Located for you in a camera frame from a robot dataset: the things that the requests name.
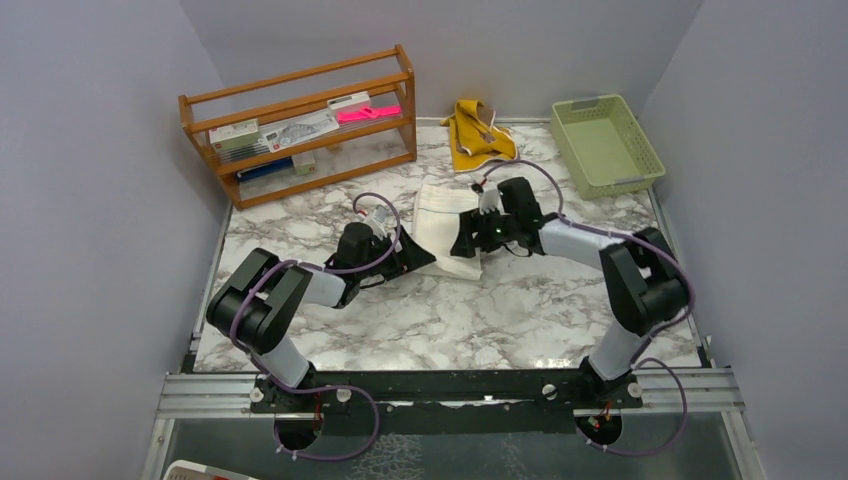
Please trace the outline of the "white pack behind pink ruler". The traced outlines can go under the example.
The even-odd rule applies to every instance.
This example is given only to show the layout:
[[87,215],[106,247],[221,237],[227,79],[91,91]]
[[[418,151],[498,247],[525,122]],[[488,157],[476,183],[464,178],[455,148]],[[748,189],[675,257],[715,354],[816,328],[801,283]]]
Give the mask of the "white pack behind pink ruler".
[[371,97],[367,91],[352,93],[336,97],[327,101],[327,108],[334,114],[354,113],[372,105]]

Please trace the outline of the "clear protractor ruler pack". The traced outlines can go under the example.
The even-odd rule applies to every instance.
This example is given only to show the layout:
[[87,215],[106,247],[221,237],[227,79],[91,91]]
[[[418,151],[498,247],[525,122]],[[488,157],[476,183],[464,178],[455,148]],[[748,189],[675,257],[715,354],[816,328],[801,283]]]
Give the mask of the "clear protractor ruler pack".
[[328,109],[324,109],[262,125],[259,142],[270,152],[278,152],[334,132],[339,128],[336,117]]

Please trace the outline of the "white box with red label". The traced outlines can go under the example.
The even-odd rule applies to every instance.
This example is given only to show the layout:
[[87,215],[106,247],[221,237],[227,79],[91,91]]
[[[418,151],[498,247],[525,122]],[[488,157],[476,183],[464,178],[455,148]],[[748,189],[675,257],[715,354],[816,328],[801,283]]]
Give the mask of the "white box with red label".
[[252,153],[259,144],[260,128],[257,119],[213,127],[207,131],[211,148],[222,162]]

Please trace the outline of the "blue box on shelf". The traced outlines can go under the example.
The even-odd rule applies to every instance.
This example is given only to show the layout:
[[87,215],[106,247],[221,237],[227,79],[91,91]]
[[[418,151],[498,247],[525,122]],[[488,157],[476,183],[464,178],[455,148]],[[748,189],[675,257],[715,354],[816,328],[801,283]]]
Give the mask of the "blue box on shelf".
[[274,160],[270,163],[266,163],[263,165],[259,165],[256,167],[250,167],[236,173],[236,180],[238,183],[244,183],[248,181],[252,181],[258,178],[261,178],[266,175],[270,175],[276,173],[278,171],[291,168],[293,166],[293,160],[291,157],[283,157],[278,160]]

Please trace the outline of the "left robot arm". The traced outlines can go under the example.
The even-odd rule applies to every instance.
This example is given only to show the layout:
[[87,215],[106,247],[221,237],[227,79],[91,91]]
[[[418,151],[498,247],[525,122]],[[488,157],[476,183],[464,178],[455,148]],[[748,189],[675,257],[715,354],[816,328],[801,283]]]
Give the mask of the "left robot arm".
[[299,307],[341,309],[366,287],[365,280],[377,277],[381,285],[435,262],[405,229],[380,235],[365,222],[353,222],[322,267],[254,249],[212,297],[205,320],[258,364],[285,407],[302,410],[318,387],[314,365],[288,334]]

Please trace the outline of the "pink ruler set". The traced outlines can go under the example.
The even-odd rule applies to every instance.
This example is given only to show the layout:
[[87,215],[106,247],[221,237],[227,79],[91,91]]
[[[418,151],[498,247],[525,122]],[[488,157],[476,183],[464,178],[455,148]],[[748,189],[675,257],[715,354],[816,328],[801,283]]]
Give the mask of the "pink ruler set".
[[339,124],[378,120],[387,117],[401,116],[403,109],[400,105],[385,107],[363,107],[357,111],[339,112],[336,120]]

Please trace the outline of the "green plastic basket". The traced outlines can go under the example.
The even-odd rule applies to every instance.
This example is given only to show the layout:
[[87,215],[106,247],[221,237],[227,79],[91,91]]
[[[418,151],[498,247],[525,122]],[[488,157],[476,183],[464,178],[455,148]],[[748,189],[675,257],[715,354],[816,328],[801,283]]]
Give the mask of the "green plastic basket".
[[550,132],[583,200],[647,190],[666,174],[620,95],[554,103]]

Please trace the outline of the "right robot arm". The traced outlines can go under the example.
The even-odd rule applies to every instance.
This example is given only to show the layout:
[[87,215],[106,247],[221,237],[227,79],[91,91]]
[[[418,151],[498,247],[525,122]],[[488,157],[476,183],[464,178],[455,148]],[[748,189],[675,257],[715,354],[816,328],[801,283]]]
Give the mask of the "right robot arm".
[[473,258],[517,246],[529,256],[565,258],[601,272],[613,314],[602,339],[584,357],[570,394],[592,407],[612,399],[655,336],[691,310],[694,294],[656,228],[603,230],[543,213],[529,181],[474,183],[476,208],[459,215],[450,253]]

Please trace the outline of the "wooden shelf rack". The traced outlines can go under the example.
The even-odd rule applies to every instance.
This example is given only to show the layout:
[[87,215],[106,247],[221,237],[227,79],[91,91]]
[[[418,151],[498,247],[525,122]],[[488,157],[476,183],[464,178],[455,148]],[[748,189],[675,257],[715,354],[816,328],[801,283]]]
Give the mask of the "wooden shelf rack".
[[[353,72],[319,91],[326,75]],[[198,107],[305,81],[301,96],[208,119]],[[417,158],[416,77],[390,49],[177,100],[181,128],[237,210],[375,173]]]

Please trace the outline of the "white towel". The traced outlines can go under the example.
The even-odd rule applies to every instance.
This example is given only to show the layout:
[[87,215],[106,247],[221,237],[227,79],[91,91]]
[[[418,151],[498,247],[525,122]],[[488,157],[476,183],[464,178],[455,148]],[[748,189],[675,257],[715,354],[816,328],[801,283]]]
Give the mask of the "white towel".
[[453,257],[450,250],[460,230],[459,215],[478,207],[471,190],[452,190],[423,185],[418,191],[412,221],[412,238],[436,261],[417,270],[421,275],[478,281],[482,275],[479,258]]

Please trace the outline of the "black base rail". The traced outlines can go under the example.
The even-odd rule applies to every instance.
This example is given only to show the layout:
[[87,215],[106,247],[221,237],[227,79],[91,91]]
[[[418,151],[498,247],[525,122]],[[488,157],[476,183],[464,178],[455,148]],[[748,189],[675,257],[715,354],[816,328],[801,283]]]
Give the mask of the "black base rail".
[[640,408],[628,375],[595,387],[578,369],[319,371],[288,393],[258,378],[253,414],[327,436],[570,433],[579,416]]

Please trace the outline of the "yellow towel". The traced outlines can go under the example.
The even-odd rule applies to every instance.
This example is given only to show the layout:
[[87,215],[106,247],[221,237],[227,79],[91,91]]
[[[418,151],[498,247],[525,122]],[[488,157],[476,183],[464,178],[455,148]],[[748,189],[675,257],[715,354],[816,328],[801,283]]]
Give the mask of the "yellow towel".
[[476,99],[461,99],[440,125],[448,129],[455,174],[473,172],[490,161],[514,161],[517,145],[508,129],[495,124],[496,111]]

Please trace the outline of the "small white green box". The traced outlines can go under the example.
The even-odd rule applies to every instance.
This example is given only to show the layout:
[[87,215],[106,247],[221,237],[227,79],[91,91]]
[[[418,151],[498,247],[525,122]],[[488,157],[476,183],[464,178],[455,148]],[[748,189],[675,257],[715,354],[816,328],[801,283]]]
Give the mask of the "small white green box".
[[295,172],[299,176],[310,175],[315,173],[316,158],[313,151],[306,151],[291,156],[292,164]]

